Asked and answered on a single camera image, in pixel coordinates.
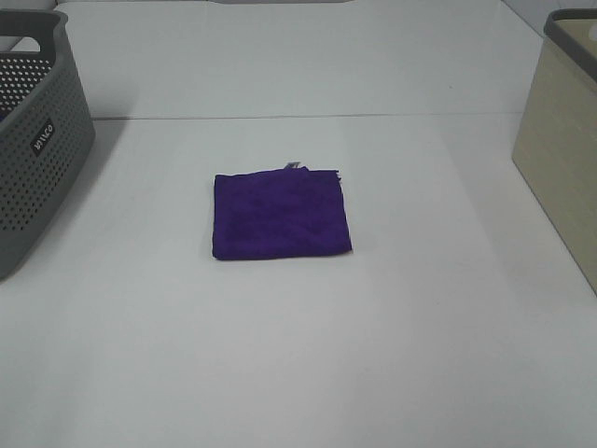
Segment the grey perforated plastic basket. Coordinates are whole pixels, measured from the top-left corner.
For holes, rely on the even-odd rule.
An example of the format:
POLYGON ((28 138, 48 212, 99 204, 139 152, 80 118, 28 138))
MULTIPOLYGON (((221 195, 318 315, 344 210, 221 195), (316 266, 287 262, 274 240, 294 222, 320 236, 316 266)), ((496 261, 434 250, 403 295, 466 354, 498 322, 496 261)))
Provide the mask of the grey perforated plastic basket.
POLYGON ((8 278, 59 210, 95 140, 59 11, 4 9, 1 34, 37 51, 1 54, 1 276, 8 278))

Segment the beige storage box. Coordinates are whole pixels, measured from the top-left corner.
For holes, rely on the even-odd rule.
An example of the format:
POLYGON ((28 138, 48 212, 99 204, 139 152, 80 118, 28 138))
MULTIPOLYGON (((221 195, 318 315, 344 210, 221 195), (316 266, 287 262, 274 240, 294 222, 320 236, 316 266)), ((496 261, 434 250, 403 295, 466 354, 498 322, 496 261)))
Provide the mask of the beige storage box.
POLYGON ((552 11, 512 160, 596 285, 596 11, 552 11))

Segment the purple towel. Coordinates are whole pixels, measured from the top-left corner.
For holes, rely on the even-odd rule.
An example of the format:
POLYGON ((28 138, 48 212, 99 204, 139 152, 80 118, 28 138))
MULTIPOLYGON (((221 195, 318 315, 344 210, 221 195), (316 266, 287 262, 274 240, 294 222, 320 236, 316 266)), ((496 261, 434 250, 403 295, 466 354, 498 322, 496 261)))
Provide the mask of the purple towel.
POLYGON ((352 250, 338 171, 285 167, 215 176, 214 258, 331 257, 352 250))

